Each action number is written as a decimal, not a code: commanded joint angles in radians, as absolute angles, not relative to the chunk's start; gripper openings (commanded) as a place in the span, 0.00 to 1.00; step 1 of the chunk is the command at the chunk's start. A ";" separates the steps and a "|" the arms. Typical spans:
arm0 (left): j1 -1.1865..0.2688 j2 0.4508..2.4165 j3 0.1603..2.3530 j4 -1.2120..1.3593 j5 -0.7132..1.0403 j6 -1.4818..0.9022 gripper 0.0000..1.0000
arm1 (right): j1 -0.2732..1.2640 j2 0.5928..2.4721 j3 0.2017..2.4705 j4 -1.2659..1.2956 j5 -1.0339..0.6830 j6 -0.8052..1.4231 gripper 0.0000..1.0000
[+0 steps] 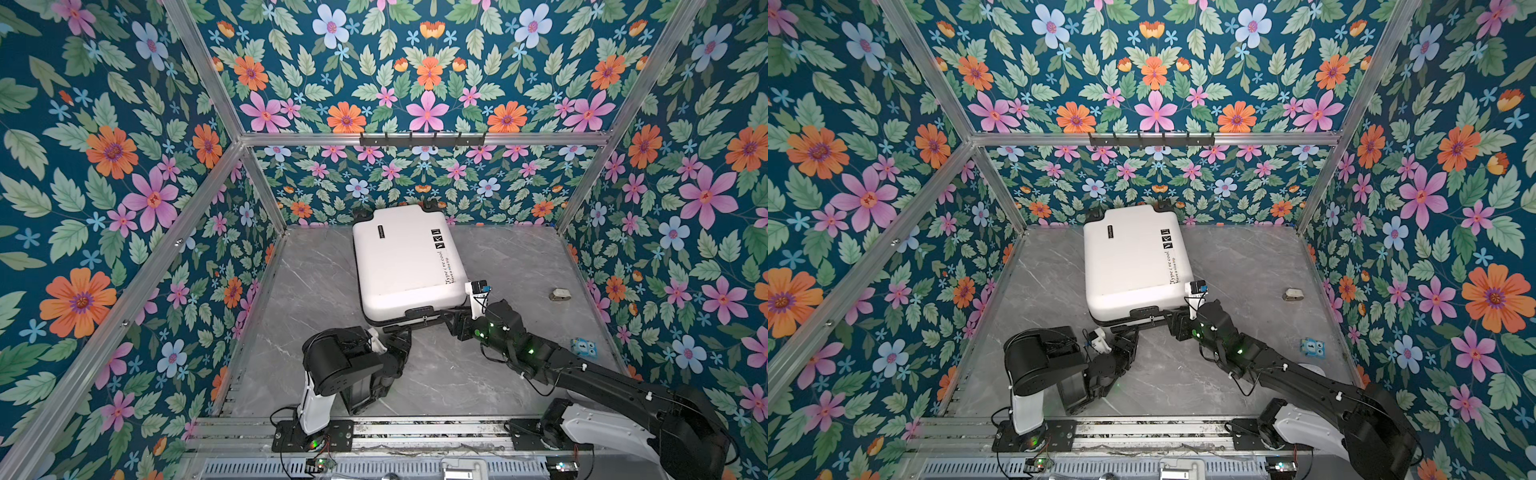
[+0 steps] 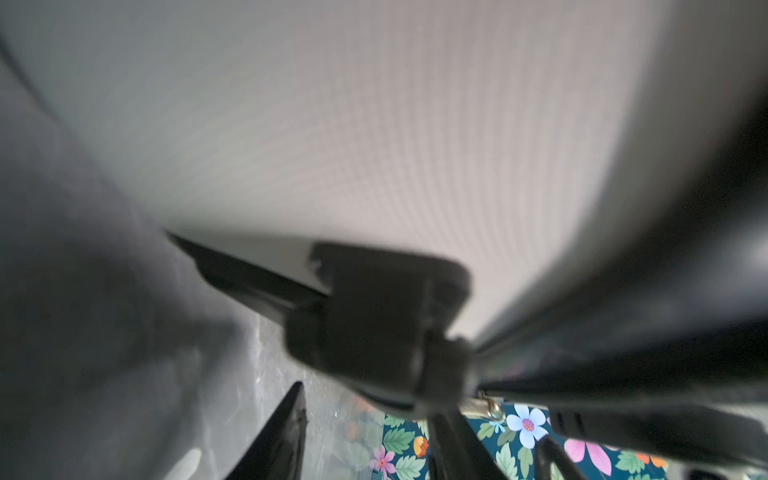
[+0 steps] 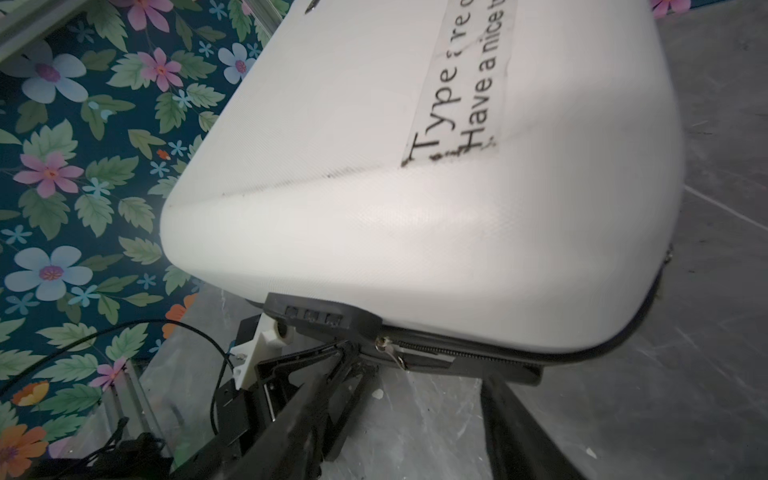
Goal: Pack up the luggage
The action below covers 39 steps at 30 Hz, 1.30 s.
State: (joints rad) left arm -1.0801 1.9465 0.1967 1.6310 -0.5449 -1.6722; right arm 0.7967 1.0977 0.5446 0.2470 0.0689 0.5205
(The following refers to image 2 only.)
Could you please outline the white black suitcase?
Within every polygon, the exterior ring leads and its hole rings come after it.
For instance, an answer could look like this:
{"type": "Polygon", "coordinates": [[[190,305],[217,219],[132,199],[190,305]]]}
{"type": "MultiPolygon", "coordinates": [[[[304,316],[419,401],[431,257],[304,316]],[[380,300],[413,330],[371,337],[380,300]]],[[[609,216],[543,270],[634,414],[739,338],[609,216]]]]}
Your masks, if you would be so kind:
{"type": "Polygon", "coordinates": [[[5,1],[208,280],[400,415],[767,466],[763,1],[5,1]]]}

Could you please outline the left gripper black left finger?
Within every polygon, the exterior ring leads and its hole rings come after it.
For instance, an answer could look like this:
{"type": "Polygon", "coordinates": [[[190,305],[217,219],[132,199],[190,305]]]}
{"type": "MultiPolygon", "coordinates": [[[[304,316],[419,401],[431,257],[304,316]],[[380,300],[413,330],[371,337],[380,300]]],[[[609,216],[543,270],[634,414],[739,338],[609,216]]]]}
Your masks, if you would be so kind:
{"type": "Polygon", "coordinates": [[[226,479],[300,479],[307,425],[305,389],[297,381],[226,479]]]}

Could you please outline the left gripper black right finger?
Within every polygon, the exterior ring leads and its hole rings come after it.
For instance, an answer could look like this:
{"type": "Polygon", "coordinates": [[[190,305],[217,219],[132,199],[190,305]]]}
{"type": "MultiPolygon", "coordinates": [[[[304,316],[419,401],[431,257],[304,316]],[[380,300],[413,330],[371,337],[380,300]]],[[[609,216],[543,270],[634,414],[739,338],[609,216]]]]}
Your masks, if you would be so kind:
{"type": "Polygon", "coordinates": [[[432,480],[505,480],[458,410],[430,416],[428,468],[432,480]]]}

